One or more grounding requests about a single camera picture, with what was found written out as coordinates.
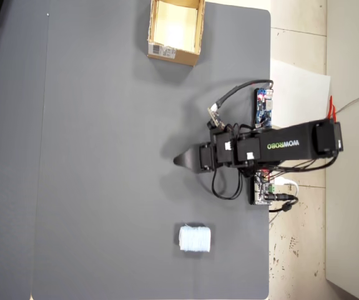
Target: thread spool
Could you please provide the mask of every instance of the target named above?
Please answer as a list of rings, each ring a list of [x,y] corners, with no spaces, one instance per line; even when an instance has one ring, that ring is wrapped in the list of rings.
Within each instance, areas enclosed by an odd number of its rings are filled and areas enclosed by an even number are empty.
[[[182,226],[179,230],[179,247],[182,251],[210,252],[211,230],[208,227]]]

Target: gray mat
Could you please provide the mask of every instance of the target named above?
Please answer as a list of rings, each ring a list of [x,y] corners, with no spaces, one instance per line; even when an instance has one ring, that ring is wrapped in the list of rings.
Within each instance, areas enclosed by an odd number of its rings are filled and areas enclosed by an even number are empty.
[[[245,299],[268,294],[268,210],[222,201],[172,159],[207,140],[207,106],[269,77],[266,11],[207,3],[196,67],[146,57],[149,0],[51,4],[32,294],[40,299]],[[252,90],[224,118],[250,122]],[[237,175],[226,170],[226,188]],[[218,180],[219,189],[224,185]],[[211,253],[174,237],[208,224]]]
[[[50,1],[0,14],[0,299],[29,299]]]

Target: open cardboard box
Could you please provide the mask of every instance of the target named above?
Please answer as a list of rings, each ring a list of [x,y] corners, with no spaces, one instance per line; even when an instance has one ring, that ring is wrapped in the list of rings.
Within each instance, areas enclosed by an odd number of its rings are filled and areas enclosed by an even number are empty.
[[[194,66],[200,56],[204,0],[152,0],[148,57]]]

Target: white paper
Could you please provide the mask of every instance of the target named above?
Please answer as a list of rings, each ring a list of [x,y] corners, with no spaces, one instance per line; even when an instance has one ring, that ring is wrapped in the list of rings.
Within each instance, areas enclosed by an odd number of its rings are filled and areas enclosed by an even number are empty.
[[[324,119],[330,76],[320,75],[271,59],[272,125],[280,128]]]

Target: blue circuit board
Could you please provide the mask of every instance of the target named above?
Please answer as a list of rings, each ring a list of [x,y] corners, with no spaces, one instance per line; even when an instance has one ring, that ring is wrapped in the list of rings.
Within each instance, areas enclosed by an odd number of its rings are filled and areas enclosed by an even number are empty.
[[[256,91],[256,128],[272,127],[272,89],[258,89]]]

